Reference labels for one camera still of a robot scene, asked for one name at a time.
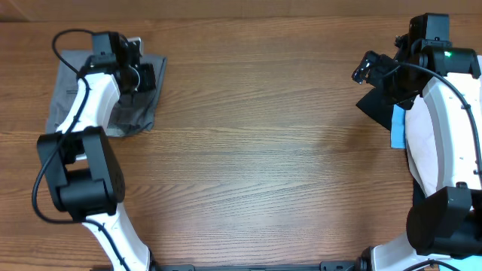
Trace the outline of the grey shorts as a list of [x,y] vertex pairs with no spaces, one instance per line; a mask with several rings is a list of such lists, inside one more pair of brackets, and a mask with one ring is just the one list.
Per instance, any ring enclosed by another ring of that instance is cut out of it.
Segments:
[[[120,96],[120,101],[114,106],[108,122],[106,135],[109,137],[134,136],[137,133],[149,131],[154,126],[155,111],[160,99],[167,58],[160,55],[145,54],[141,58],[141,63],[153,65],[156,87],[148,92],[135,92]],[[65,120],[77,91],[75,73],[65,64],[60,63],[50,101],[45,132],[54,132]]]

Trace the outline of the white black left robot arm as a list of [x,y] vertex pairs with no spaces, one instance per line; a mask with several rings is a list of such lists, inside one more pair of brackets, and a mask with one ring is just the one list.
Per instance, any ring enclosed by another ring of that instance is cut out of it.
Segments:
[[141,38],[89,34],[93,52],[81,67],[55,52],[74,72],[78,91],[64,121],[38,138],[41,168],[32,188],[32,208],[49,224],[86,227],[113,270],[154,270],[154,255],[127,214],[124,174],[106,135],[123,94],[154,90],[154,67],[141,61]]

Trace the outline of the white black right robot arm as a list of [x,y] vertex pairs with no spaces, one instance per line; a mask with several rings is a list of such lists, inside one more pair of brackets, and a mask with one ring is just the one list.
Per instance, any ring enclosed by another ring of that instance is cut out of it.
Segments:
[[369,50],[352,74],[371,91],[358,108],[407,152],[414,179],[406,229],[366,248],[355,270],[481,267],[481,57],[450,41],[450,18],[410,21],[390,57]]

